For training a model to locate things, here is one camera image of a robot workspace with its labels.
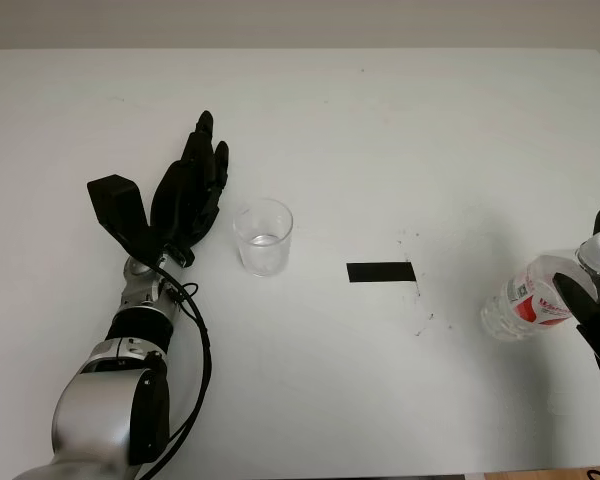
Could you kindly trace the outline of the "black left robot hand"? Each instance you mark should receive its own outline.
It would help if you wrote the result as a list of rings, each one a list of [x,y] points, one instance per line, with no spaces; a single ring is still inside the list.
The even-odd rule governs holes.
[[[229,147],[212,145],[214,119],[205,110],[189,134],[182,156],[167,169],[153,196],[150,225],[183,267],[193,264],[193,246],[210,231],[228,180]]]

